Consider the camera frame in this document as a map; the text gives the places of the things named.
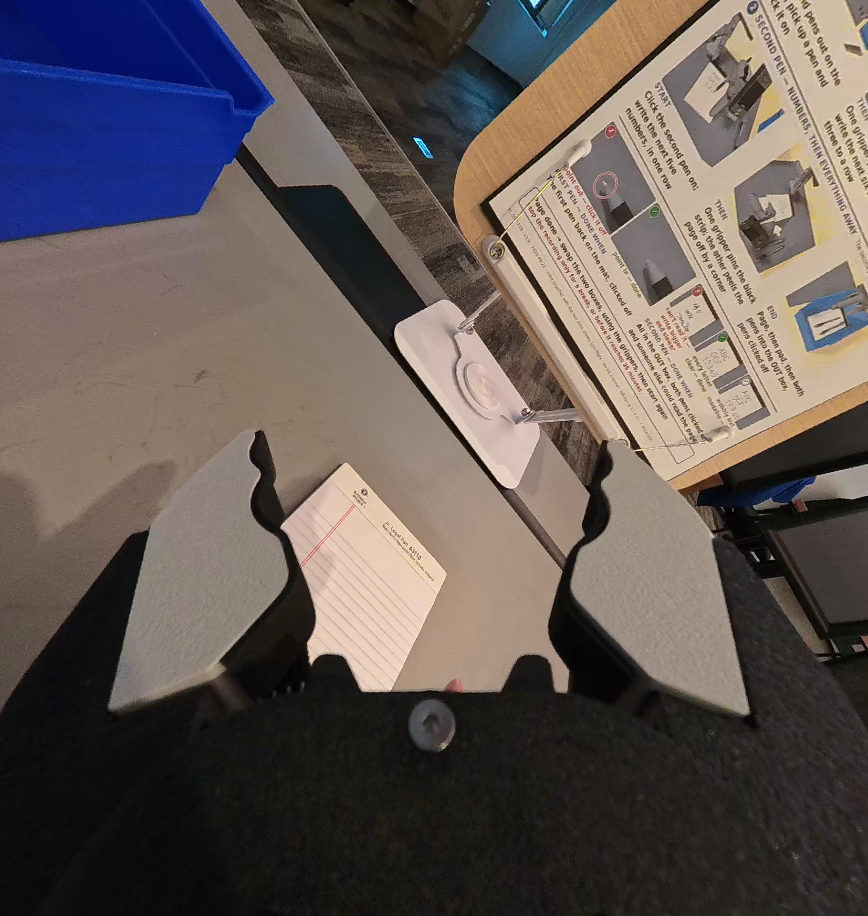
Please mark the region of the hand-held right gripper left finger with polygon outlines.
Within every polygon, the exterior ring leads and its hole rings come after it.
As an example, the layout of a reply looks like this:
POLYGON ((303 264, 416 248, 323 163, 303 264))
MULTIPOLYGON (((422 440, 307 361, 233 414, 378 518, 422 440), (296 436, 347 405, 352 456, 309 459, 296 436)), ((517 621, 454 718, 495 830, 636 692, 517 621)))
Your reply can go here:
POLYGON ((176 490, 148 531, 112 713, 221 678, 251 697, 295 688, 313 600, 275 490, 265 433, 240 433, 176 490))

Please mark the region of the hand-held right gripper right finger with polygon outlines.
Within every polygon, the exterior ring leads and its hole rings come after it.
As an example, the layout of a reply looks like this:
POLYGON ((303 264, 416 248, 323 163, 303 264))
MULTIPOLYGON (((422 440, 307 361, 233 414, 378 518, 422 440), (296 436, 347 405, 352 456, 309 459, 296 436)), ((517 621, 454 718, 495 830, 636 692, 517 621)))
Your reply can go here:
POLYGON ((548 635, 569 693, 638 711, 667 695, 750 714, 714 538, 623 441, 605 441, 548 635))

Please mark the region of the white lined notepad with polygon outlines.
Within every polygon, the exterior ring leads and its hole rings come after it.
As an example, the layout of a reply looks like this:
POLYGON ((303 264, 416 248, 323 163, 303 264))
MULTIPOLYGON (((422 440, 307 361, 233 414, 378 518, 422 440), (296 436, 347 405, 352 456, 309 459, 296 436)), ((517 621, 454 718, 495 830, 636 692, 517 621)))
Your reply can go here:
POLYGON ((359 689, 394 689, 446 572, 350 464, 283 522, 308 586, 311 660, 348 662, 359 689))

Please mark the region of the printed instruction sheet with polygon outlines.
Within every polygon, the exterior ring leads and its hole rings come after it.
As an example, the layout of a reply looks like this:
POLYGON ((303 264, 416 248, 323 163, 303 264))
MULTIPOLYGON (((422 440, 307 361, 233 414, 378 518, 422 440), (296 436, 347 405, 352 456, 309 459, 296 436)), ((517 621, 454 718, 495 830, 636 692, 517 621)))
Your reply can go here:
POLYGON ((868 384, 868 2, 709 2, 482 202, 669 482, 868 384))

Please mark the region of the blue plastic bin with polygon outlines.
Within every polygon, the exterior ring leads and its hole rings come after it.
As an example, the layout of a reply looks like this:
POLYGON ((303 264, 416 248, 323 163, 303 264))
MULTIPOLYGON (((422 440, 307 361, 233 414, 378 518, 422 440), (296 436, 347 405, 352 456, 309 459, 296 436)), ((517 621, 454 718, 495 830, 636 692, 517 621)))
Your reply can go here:
POLYGON ((0 1, 0 243, 198 213, 273 103, 203 2, 0 1))

